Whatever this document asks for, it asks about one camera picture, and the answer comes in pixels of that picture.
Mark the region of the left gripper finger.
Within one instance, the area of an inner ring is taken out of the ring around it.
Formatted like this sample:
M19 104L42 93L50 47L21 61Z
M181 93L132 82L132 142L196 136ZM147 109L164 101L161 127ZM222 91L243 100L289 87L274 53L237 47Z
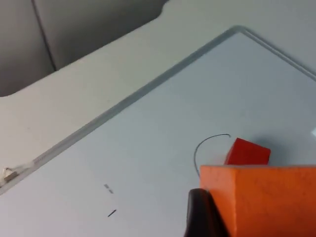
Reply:
M227 237L223 223L210 192L197 188L189 191L185 237Z

